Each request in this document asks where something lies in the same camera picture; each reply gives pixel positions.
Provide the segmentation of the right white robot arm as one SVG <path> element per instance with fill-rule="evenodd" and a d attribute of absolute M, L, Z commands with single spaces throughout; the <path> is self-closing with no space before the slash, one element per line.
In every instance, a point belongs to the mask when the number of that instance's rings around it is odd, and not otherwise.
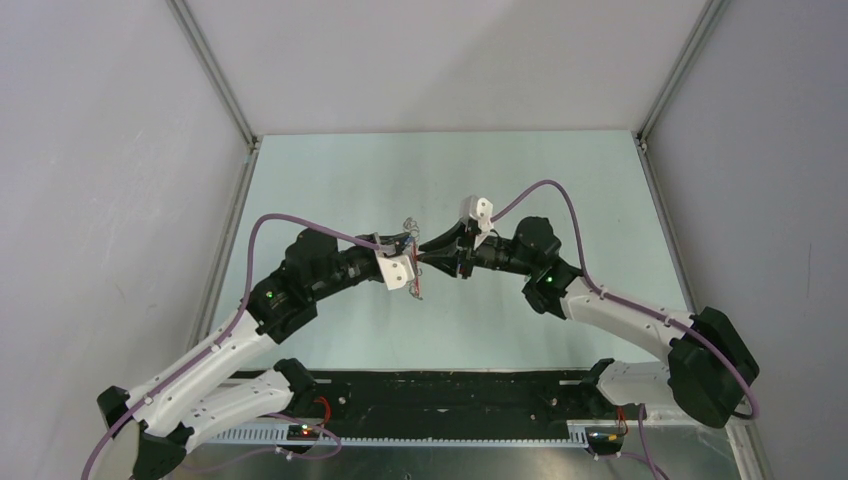
<path fill-rule="evenodd" d="M 460 220 L 422 244 L 418 259 L 454 278 L 477 268 L 522 275 L 533 311 L 597 327 L 665 364 L 674 402 L 694 420 L 722 428 L 737 416 L 760 368 L 724 312 L 650 307 L 591 285 L 587 273 L 560 256 L 561 241 L 544 217 L 522 219 L 510 238 L 480 239 L 477 231 L 476 221 Z"/>

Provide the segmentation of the red keyring with rings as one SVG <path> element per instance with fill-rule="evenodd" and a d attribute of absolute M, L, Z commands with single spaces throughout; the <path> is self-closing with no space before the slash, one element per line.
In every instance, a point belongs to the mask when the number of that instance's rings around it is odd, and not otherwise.
<path fill-rule="evenodd" d="M 414 278 L 409 283 L 410 295 L 419 301 L 423 300 L 421 293 L 421 268 L 418 265 L 418 243 L 420 240 L 420 227 L 418 222 L 413 217 L 407 217 L 403 222 L 403 230 L 408 234 L 407 250 L 411 261 Z"/>

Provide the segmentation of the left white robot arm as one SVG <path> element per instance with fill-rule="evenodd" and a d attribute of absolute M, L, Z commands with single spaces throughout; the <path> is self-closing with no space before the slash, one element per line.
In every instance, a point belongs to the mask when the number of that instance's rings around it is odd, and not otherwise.
<path fill-rule="evenodd" d="M 130 390 L 110 387 L 97 399 L 108 425 L 93 479 L 162 479 L 197 447 L 258 417 L 287 411 L 304 416 L 316 403 L 315 382 L 296 359 L 283 359 L 255 379 L 221 384 L 275 349 L 317 316 L 319 301 L 362 282 L 390 290 L 415 272 L 409 233 L 349 238 L 307 228 L 286 248 L 280 266 L 247 292 L 230 320 L 151 380 Z"/>

